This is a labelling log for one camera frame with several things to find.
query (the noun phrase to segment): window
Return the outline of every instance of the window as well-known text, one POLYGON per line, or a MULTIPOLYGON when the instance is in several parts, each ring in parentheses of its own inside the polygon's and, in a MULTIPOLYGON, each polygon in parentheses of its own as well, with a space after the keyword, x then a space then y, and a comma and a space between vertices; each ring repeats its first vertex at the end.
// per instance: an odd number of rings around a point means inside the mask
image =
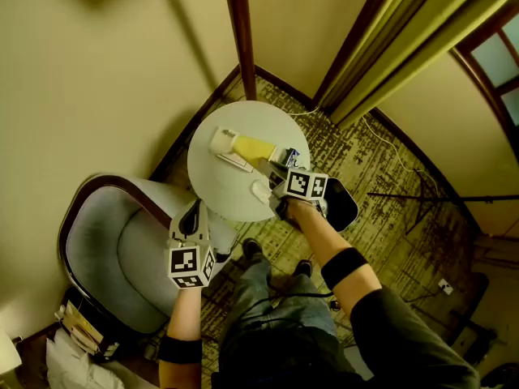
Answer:
POLYGON ((509 0, 453 54, 487 98, 519 160, 519 0, 509 0))

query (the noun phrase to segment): wooden pole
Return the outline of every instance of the wooden pole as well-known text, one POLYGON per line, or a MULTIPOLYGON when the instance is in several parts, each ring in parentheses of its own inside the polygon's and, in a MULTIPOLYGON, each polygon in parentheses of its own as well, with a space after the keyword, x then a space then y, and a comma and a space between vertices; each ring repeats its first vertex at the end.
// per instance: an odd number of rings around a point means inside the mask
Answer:
POLYGON ((234 42, 238 52, 245 97, 248 100, 256 100, 249 0, 227 0, 227 6, 229 7, 230 21, 233 25, 234 42))

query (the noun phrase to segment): hand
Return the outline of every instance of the hand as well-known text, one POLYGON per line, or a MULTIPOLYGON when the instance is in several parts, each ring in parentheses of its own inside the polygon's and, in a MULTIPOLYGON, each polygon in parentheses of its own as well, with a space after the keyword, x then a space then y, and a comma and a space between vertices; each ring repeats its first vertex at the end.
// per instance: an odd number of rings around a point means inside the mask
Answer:
POLYGON ((289 204, 286 209, 286 217, 289 220, 297 220, 305 212, 317 212, 314 205, 306 200, 289 198, 286 201, 289 204))
POLYGON ((194 301, 197 301, 198 299, 200 299, 200 296, 202 295, 202 289, 204 288, 196 287, 194 289, 179 289, 178 294, 183 294, 185 298, 189 300, 193 299, 194 301))

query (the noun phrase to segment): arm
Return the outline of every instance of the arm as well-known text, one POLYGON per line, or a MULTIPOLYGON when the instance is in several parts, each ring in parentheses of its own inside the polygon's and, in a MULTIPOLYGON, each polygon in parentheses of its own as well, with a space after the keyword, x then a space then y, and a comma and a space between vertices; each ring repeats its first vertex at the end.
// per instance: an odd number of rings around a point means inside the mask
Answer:
MULTIPOLYGON (((289 199, 289 216, 298 222, 321 267, 342 250, 351 248, 351 245, 309 203, 289 199)), ((333 293, 341 303, 341 308, 351 315, 351 310, 357 302, 381 288, 375 272, 366 264, 337 284, 333 293)))
MULTIPOLYGON (((180 290, 166 335, 178 340, 200 340, 201 306, 202 289, 180 290)), ((199 389, 202 384, 202 365, 179 365, 161 360, 159 380, 164 388, 199 389)))
MULTIPOLYGON (((321 267, 351 247, 309 203, 290 199, 289 217, 298 222, 321 267)), ((333 292, 350 316, 375 385, 479 387, 478 374, 395 293, 382 288, 369 264, 351 272, 333 292)))

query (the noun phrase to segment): wall outlet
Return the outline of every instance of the wall outlet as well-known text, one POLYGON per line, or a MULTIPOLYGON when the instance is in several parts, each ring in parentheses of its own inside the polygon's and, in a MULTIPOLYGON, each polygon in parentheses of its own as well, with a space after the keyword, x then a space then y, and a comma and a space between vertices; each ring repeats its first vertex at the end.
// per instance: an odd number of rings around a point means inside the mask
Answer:
POLYGON ((446 280, 444 280, 442 278, 440 280, 440 282, 438 283, 438 285, 440 286, 441 289, 444 290, 444 293, 446 293, 447 295, 451 295, 451 292, 453 291, 453 287, 451 287, 446 280))

